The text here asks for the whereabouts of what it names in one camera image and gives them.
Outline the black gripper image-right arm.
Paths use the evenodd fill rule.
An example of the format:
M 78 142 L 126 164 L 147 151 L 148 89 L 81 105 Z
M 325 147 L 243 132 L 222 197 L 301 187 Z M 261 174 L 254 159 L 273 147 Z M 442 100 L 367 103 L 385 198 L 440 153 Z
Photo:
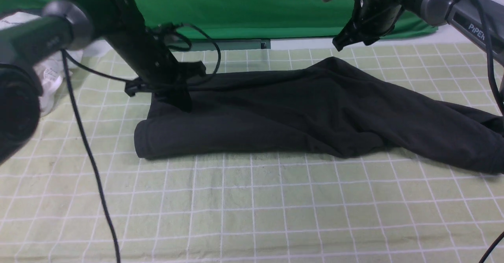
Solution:
M 402 13 L 396 0 L 354 0 L 351 19 L 332 44 L 337 51 L 357 43 L 369 46 L 390 33 Z

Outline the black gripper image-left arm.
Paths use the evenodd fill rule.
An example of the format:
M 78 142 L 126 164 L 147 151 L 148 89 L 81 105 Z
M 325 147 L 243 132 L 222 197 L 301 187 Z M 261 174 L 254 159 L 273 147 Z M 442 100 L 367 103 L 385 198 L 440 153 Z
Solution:
M 103 38 L 130 66 L 139 78 L 128 80 L 124 92 L 129 97 L 137 93 L 156 93 L 156 100 L 184 112 L 191 112 L 193 102 L 187 81 L 199 76 L 190 86 L 207 82 L 203 62 L 181 63 L 164 43 L 166 35 L 177 27 L 167 23 L 152 30 L 137 8 L 135 0 L 77 0 L 93 26 L 93 39 Z

